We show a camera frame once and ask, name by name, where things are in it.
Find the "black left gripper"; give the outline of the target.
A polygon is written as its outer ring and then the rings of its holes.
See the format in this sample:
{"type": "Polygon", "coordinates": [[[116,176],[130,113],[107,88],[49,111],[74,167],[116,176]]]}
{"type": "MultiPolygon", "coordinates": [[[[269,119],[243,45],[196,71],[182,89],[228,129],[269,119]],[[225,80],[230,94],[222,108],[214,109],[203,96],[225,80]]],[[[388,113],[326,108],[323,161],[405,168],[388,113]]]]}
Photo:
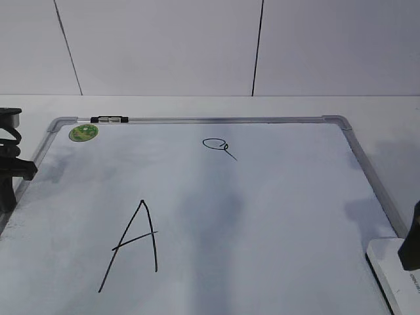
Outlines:
{"type": "Polygon", "coordinates": [[[1,212],[9,213],[16,207],[17,201],[14,193],[12,179],[32,180],[37,173],[33,161],[17,158],[20,149],[16,140],[1,139],[1,212]]]}

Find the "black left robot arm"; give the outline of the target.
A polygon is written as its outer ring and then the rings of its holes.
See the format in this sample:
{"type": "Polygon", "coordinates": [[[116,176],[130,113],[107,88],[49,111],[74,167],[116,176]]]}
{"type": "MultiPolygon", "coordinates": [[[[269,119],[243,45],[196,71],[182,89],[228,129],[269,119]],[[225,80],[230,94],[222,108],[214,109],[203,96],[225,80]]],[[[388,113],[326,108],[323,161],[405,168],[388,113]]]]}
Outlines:
{"type": "Polygon", "coordinates": [[[17,201],[14,193],[12,179],[32,180],[37,173],[33,161],[19,159],[18,145],[22,140],[21,134],[16,130],[19,126],[20,108],[1,108],[1,129],[8,132],[13,139],[1,138],[1,212],[10,213],[16,207],[17,201]]]}

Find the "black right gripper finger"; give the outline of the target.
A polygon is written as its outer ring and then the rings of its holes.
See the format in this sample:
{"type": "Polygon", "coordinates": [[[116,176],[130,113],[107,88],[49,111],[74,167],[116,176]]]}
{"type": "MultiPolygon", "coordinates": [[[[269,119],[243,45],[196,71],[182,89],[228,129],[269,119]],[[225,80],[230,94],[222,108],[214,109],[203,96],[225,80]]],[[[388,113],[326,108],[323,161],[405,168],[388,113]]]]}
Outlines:
{"type": "Polygon", "coordinates": [[[417,202],[414,207],[413,220],[410,230],[398,250],[398,256],[400,258],[400,262],[402,263],[402,267],[407,271],[419,270],[419,211],[419,202],[417,202]]]}

